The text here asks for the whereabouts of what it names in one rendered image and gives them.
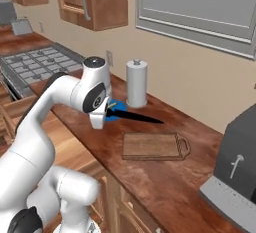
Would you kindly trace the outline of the grey hob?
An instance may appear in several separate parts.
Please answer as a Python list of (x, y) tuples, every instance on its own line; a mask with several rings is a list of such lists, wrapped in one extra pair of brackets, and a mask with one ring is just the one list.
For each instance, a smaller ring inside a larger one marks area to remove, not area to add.
[(50, 78), (54, 73), (82, 68), (84, 57), (53, 43), (45, 47), (0, 56), (1, 81), (13, 101), (33, 95), (30, 85)]

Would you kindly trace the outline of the blue plate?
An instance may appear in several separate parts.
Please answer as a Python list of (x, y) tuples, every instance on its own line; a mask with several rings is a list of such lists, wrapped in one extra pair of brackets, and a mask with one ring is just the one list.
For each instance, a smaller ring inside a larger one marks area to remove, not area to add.
[[(117, 100), (117, 99), (111, 99), (110, 100), (110, 105), (112, 110), (122, 110), (122, 111), (127, 111), (128, 106), (126, 103), (123, 101)], [(116, 121), (118, 120), (117, 116), (110, 116), (106, 118), (106, 121)]]

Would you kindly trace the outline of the white paper towel roll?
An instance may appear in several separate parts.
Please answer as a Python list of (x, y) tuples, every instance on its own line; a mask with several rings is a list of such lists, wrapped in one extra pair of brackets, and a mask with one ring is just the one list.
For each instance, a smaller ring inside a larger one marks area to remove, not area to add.
[(127, 104), (132, 108), (141, 108), (147, 104), (148, 64), (139, 59), (126, 63)]

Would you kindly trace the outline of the grey framed window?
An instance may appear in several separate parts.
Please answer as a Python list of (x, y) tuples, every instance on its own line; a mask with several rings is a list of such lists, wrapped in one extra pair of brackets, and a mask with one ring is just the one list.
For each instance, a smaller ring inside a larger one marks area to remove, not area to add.
[(137, 0), (136, 27), (256, 60), (256, 0)]

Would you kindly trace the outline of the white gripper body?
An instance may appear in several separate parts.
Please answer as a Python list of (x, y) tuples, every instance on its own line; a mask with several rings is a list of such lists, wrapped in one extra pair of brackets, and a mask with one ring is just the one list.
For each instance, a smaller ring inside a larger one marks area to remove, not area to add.
[(89, 119), (93, 129), (102, 129), (105, 124), (107, 105), (102, 105), (89, 114)]

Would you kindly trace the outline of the wooden cutting board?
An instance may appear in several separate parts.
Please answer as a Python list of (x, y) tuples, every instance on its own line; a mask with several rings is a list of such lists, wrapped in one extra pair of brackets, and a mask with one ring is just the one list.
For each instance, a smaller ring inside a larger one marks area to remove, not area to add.
[(191, 152), (189, 141), (176, 132), (125, 133), (122, 158), (142, 161), (181, 161)]

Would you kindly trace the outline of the grey box appliance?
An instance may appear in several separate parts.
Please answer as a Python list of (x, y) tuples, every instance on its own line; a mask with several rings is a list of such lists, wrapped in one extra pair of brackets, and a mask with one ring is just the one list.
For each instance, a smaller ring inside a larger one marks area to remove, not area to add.
[(0, 25), (8, 25), (17, 18), (13, 2), (0, 0)]

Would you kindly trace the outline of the wooden base cupboard run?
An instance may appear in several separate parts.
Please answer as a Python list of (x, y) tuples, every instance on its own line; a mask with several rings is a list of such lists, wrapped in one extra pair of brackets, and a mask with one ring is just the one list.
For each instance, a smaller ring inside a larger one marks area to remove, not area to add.
[(101, 174), (97, 180), (100, 194), (90, 213), (103, 233), (165, 233), (110, 175)]

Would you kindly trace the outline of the wooden wall cupboard door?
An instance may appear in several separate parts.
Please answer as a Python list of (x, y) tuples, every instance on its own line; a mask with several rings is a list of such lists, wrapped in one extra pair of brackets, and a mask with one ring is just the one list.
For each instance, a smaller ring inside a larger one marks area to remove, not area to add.
[(58, 0), (60, 18), (69, 23), (103, 31), (128, 24), (128, 0), (86, 0), (91, 21), (84, 17), (82, 0)]

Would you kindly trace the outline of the open wooden drawer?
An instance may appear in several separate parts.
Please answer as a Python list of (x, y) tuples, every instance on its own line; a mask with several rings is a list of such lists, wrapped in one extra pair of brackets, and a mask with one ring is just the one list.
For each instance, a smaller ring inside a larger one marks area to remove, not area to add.
[(6, 130), (6, 142), (11, 144), (15, 137), (15, 129), (19, 119), (36, 100), (36, 96), (30, 96), (18, 101), (13, 101), (0, 105), (0, 116), (3, 120), (3, 125)]

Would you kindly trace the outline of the small grey toaster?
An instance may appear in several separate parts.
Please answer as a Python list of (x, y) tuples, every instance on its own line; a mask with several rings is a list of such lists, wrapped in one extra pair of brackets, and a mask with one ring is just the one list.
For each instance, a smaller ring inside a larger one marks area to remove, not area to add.
[(27, 18), (18, 18), (11, 22), (12, 31), (15, 36), (31, 34), (33, 32)]

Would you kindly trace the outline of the dark grey countertop appliance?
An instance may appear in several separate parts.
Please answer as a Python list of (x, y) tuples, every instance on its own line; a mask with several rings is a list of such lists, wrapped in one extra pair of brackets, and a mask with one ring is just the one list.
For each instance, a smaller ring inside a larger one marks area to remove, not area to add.
[(246, 233), (256, 233), (256, 104), (225, 130), (213, 175), (200, 193)]

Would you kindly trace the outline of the black pointed elongated item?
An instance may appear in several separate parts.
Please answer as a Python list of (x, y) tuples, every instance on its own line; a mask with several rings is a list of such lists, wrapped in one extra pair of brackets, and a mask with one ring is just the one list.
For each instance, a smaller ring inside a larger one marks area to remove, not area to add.
[(145, 116), (142, 114), (137, 114), (133, 112), (128, 112), (128, 111), (123, 111), (123, 110), (111, 110), (110, 108), (107, 109), (106, 112), (107, 117), (118, 117), (118, 118), (124, 118), (124, 119), (130, 119), (130, 120), (135, 120), (135, 121), (142, 121), (142, 122), (150, 122), (150, 123), (157, 123), (157, 124), (163, 124), (164, 122), (155, 119), (149, 116)]

